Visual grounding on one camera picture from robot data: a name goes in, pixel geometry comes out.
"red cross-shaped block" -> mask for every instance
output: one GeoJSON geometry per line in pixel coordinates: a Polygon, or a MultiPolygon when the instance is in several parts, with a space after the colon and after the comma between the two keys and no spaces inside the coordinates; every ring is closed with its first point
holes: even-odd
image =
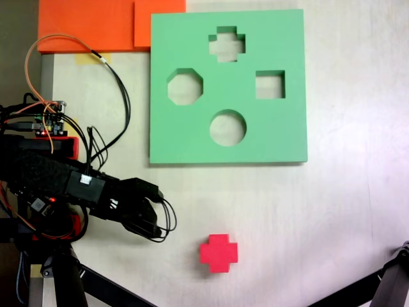
{"type": "Polygon", "coordinates": [[[209,264],[211,273],[229,272],[238,262],[237,243],[230,243],[229,235],[209,235],[209,243],[200,245],[200,262],[209,264]]]}

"shape sorter board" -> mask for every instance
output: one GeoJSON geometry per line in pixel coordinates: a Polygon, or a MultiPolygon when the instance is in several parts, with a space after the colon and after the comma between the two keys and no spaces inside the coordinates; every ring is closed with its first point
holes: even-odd
{"type": "Polygon", "coordinates": [[[302,10],[176,13],[152,16],[150,162],[305,162],[304,18],[302,10]],[[244,43],[236,61],[219,62],[218,33],[244,43]],[[168,97],[168,83],[192,74],[203,92],[189,105],[168,97]],[[278,76],[279,98],[260,98],[256,77],[278,76]],[[210,135],[212,120],[233,113],[245,127],[235,146],[210,135]]]}

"white table surface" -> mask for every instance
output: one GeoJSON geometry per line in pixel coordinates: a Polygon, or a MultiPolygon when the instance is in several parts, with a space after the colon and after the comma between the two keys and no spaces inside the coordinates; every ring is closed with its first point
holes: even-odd
{"type": "MultiPolygon", "coordinates": [[[[150,55],[112,55],[132,121],[103,170],[158,184],[179,224],[155,244],[91,217],[73,247],[82,263],[158,306],[308,306],[381,268],[409,239],[409,1],[187,1],[188,12],[276,8],[304,9],[302,165],[150,166],[150,55]],[[199,264],[211,233],[238,243],[228,274],[209,276],[199,264]]],[[[53,98],[106,140],[123,126],[120,93],[101,65],[55,55],[53,98]]],[[[53,306],[52,280],[45,286],[53,306]]]]}

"metal stand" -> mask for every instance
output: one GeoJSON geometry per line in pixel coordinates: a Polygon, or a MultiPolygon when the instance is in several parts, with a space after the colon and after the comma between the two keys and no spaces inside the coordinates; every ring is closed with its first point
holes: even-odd
{"type": "Polygon", "coordinates": [[[112,307],[156,307],[78,261],[64,240],[33,240],[33,231],[19,219],[0,219],[0,243],[14,242],[29,255],[29,307],[42,307],[42,278],[54,278],[58,307],[88,307],[85,293],[112,307]]]}
{"type": "Polygon", "coordinates": [[[403,307],[409,290],[409,241],[385,266],[371,275],[318,301],[310,307],[403,307]]]}
{"type": "Polygon", "coordinates": [[[156,307],[80,264],[69,243],[58,246],[41,272],[44,278],[54,277],[58,307],[88,307],[85,292],[112,307],[156,307]]]}

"orange board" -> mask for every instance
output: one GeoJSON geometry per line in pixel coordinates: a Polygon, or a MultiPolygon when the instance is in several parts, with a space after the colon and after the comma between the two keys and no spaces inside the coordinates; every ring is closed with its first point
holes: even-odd
{"type": "MultiPolygon", "coordinates": [[[[98,52],[148,51],[151,14],[185,10],[185,0],[40,0],[38,37],[65,33],[98,52]]],[[[89,52],[65,38],[40,42],[38,51],[89,52]]]]}
{"type": "Polygon", "coordinates": [[[151,14],[184,13],[185,0],[135,0],[134,47],[148,51],[151,47],[151,14]]]}

